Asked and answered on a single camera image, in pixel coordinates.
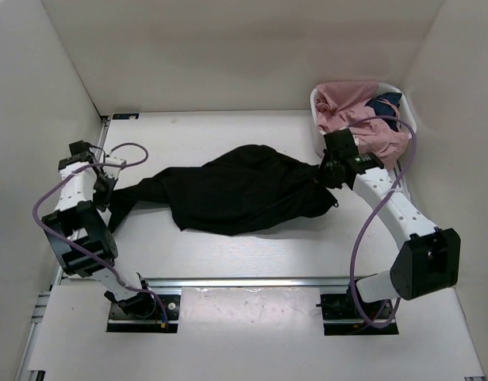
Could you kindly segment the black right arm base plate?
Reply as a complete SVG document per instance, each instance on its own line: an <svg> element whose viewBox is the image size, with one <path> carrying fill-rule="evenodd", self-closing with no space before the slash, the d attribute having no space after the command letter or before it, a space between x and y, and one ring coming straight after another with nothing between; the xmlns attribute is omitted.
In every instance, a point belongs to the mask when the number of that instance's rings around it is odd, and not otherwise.
<svg viewBox="0 0 488 381"><path fill-rule="evenodd" d="M361 303L365 314L376 324L390 318L393 310L390 300ZM385 328L369 325L356 309L351 292L345 294L321 294L316 307L321 310L324 335L330 336L393 336L398 335L396 321Z"/></svg>

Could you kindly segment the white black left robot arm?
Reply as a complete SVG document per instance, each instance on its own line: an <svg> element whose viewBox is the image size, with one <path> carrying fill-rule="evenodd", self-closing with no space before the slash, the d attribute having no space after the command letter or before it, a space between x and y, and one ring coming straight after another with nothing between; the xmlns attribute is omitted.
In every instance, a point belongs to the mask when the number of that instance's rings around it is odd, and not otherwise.
<svg viewBox="0 0 488 381"><path fill-rule="evenodd" d="M100 282L105 297L127 315L147 318L157 301L147 281L116 265L117 244L110 232L110 196L128 164L101 148L79 140L69 144L70 156L59 162L61 182L54 210L33 216L44 230L63 272Z"/></svg>

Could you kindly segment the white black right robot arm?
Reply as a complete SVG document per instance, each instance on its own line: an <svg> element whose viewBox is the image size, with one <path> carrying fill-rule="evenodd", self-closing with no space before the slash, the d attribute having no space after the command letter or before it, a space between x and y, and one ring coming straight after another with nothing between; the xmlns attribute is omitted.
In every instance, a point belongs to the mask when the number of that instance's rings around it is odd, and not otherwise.
<svg viewBox="0 0 488 381"><path fill-rule="evenodd" d="M459 278L461 240L454 229L441 229L398 190L381 160L361 154L347 129L324 136L324 157L316 180L334 189L348 186L387 227L398 247L391 268L354 281L346 297L350 314L362 318L375 302L412 300L453 287Z"/></svg>

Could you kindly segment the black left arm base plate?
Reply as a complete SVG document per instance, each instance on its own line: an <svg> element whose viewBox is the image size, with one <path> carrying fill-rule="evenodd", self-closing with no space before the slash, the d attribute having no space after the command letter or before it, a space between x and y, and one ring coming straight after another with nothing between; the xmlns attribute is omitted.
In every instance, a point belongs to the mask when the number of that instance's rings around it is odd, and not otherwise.
<svg viewBox="0 0 488 381"><path fill-rule="evenodd" d="M149 294L139 294L118 302L110 291L104 296L110 301L106 323L109 333L177 333L181 307L180 294L159 294L166 313Z"/></svg>

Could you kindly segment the black trousers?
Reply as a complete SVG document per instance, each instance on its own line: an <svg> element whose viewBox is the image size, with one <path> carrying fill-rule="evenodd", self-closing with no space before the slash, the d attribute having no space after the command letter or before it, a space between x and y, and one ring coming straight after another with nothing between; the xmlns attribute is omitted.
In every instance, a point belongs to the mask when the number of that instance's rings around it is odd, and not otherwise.
<svg viewBox="0 0 488 381"><path fill-rule="evenodd" d="M168 167L110 199L111 232L139 203L167 205L175 224L226 236L269 229L336 206L315 166L266 145L240 146L201 167Z"/></svg>

